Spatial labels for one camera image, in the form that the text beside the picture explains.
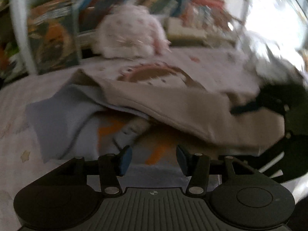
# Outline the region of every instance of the circular cap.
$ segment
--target circular cap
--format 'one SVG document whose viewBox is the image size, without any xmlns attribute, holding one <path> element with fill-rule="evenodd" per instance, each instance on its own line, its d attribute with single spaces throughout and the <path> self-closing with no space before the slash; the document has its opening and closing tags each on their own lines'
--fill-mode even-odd
<svg viewBox="0 0 308 231">
<path fill-rule="evenodd" d="M 247 187 L 240 190 L 237 194 L 238 201 L 251 208 L 262 208 L 269 205 L 272 200 L 272 194 L 259 187 Z"/>
<path fill-rule="evenodd" d="M 120 192 L 120 190 L 117 187 L 107 187 L 105 188 L 105 193 L 109 195 L 114 195 Z"/>
<path fill-rule="evenodd" d="M 17 193 L 14 210 L 32 229 L 64 230 L 88 219 L 98 202 L 97 193 L 88 185 L 29 185 Z"/>
<path fill-rule="evenodd" d="M 203 188 L 201 187 L 191 187 L 188 191 L 194 195 L 199 195 L 204 192 Z"/>
<path fill-rule="evenodd" d="M 35 201 L 44 208 L 60 208 L 71 200 L 70 191 L 67 189 L 49 187 L 36 195 Z"/>
<path fill-rule="evenodd" d="M 237 176 L 212 191 L 209 202 L 221 220 L 244 230 L 267 230 L 288 221 L 295 207 L 290 191 L 278 183 L 262 184 L 262 178 L 246 186 L 252 184 L 249 177 Z"/>
</svg>

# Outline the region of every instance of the ribbed plate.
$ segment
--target ribbed plate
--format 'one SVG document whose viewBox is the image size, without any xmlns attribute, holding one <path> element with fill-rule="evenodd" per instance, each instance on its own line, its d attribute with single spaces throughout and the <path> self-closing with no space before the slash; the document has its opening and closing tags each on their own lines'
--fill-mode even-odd
<svg viewBox="0 0 308 231">
<path fill-rule="evenodd" d="M 20 231 L 32 231 L 22 228 Z M 219 220 L 202 199 L 179 188 L 128 188 L 118 198 L 103 201 L 83 224 L 67 231 L 243 231 Z M 287 227 L 273 231 L 290 231 Z"/>
</svg>

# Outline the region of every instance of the orange pattern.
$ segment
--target orange pattern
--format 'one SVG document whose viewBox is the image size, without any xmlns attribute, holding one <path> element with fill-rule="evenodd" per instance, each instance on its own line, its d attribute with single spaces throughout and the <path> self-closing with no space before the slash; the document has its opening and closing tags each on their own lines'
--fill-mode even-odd
<svg viewBox="0 0 308 231">
<path fill-rule="evenodd" d="M 103 136 L 108 136 L 111 134 L 114 134 L 122 129 L 122 127 L 125 125 L 124 122 L 120 122 L 116 119 L 109 119 L 110 123 L 113 123 L 111 126 L 107 127 L 99 127 L 97 130 L 97 136 L 98 136 L 98 144 L 97 147 L 101 147 L 101 139 Z"/>
<path fill-rule="evenodd" d="M 157 147 L 154 149 L 150 157 L 145 161 L 147 165 L 154 165 L 164 157 L 167 150 L 172 149 L 177 144 L 177 133 L 174 130 L 167 131 L 163 138 L 158 141 Z"/>
</svg>

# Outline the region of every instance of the beige cloth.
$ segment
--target beige cloth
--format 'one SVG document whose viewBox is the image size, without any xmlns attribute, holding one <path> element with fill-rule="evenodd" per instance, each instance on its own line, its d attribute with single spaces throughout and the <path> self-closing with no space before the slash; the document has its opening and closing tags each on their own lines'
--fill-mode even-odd
<svg viewBox="0 0 308 231">
<path fill-rule="evenodd" d="M 284 135 L 283 117 L 267 109 L 241 116 L 230 114 L 232 105 L 244 104 L 251 96 L 114 81 L 81 70 L 72 77 L 73 83 L 80 85 L 93 85 L 92 79 L 102 88 L 108 103 L 142 111 L 208 143 L 264 149 Z"/>
</svg>

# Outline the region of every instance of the pink stuffed animal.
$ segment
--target pink stuffed animal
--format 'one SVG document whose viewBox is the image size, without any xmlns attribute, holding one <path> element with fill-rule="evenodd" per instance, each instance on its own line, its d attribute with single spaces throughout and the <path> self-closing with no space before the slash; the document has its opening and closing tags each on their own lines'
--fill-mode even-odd
<svg viewBox="0 0 308 231">
<path fill-rule="evenodd" d="M 92 50 L 106 58 L 147 58 L 169 50 L 160 22 L 145 6 L 121 5 L 100 23 Z"/>
</svg>

